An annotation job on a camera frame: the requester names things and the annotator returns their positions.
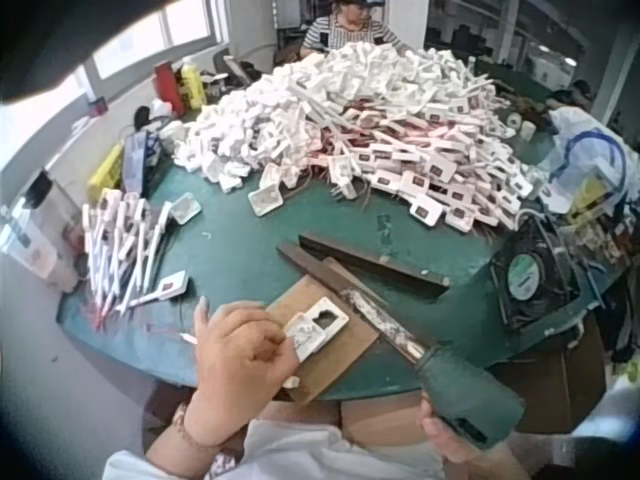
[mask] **finger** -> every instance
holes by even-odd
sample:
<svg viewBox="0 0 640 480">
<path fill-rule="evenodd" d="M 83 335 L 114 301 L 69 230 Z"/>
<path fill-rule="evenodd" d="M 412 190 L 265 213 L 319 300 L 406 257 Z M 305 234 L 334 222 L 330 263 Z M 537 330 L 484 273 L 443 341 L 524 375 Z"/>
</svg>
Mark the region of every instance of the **finger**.
<svg viewBox="0 0 640 480">
<path fill-rule="evenodd" d="M 253 359 L 259 362 L 271 362 L 278 352 L 277 344 L 268 340 L 262 342 L 253 351 Z"/>
<path fill-rule="evenodd" d="M 243 325 L 247 325 L 252 322 L 269 322 L 276 327 L 278 324 L 273 320 L 273 317 L 264 310 L 259 309 L 240 309 L 235 310 L 228 316 L 221 318 L 216 323 L 220 335 L 228 336 L 238 330 Z"/>
<path fill-rule="evenodd" d="M 424 399 L 420 402 L 420 413 L 423 418 L 433 417 L 434 415 L 433 407 Z"/>
<path fill-rule="evenodd" d="M 420 402 L 420 409 L 418 410 L 418 414 L 416 415 L 416 425 L 422 425 L 422 420 L 432 417 L 433 415 L 434 412 L 431 404 L 423 399 Z"/>
<path fill-rule="evenodd" d="M 204 330 L 209 324 L 209 301 L 205 297 L 200 297 L 198 306 L 193 314 L 193 330 L 196 338 L 202 338 Z"/>
<path fill-rule="evenodd" d="M 263 309 L 264 304 L 262 302 L 250 302 L 246 300 L 241 300 L 239 302 L 227 303 L 225 305 L 220 305 L 216 310 L 216 313 L 213 314 L 213 318 L 216 320 L 222 319 L 224 317 L 228 317 L 233 312 L 242 309 L 249 310 L 259 310 Z"/>
<path fill-rule="evenodd" d="M 270 342 L 278 346 L 286 339 L 282 327 L 268 320 L 245 323 L 235 330 L 232 335 L 235 341 L 240 342 L 250 352 L 254 352 L 264 342 Z"/>
<path fill-rule="evenodd" d="M 293 338 L 287 338 L 278 347 L 278 351 L 267 372 L 269 381 L 274 385 L 282 385 L 300 366 Z"/>
<path fill-rule="evenodd" d="M 466 462 L 478 455 L 478 450 L 475 447 L 459 437 L 438 418 L 423 420 L 422 428 L 433 446 L 451 462 Z"/>
</svg>

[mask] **red bottle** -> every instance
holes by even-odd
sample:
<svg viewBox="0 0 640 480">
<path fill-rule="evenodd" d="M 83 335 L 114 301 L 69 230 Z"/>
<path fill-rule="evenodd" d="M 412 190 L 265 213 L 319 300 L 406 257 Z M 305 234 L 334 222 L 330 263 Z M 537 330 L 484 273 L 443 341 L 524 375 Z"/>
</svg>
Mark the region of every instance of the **red bottle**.
<svg viewBox="0 0 640 480">
<path fill-rule="evenodd" d="M 169 102 L 176 115 L 182 117 L 187 112 L 187 109 L 180 97 L 180 89 L 178 82 L 176 82 L 173 69 L 171 68 L 171 63 L 166 62 L 156 66 L 155 72 L 155 84 L 158 97 L 163 102 Z"/>
</svg>

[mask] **green handle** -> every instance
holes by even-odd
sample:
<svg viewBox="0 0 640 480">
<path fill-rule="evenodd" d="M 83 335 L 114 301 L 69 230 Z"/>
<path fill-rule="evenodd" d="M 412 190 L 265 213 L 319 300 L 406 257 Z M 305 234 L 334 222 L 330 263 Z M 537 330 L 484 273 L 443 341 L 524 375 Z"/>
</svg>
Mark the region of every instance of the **green handle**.
<svg viewBox="0 0 640 480">
<path fill-rule="evenodd" d="M 438 416 L 481 450 L 505 440 L 524 414 L 515 392 L 446 347 L 434 347 L 416 370 Z"/>
</svg>

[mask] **cooling fan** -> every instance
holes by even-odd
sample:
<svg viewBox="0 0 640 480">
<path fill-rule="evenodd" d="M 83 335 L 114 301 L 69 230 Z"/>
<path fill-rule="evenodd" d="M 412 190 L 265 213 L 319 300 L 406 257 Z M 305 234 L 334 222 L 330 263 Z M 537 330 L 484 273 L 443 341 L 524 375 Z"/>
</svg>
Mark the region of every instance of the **cooling fan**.
<svg viewBox="0 0 640 480">
<path fill-rule="evenodd" d="M 502 320 L 520 330 L 580 295 L 571 257 L 552 223 L 529 217 L 491 259 Z"/>
</svg>

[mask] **white sleeve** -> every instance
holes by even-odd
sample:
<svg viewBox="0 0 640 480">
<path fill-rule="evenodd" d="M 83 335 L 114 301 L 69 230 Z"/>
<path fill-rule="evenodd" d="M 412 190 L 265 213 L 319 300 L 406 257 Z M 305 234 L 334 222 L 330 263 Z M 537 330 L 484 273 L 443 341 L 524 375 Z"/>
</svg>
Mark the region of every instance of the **white sleeve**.
<svg viewBox="0 0 640 480">
<path fill-rule="evenodd" d="M 104 467 L 102 480 L 180 480 L 130 452 L 114 453 Z"/>
</svg>

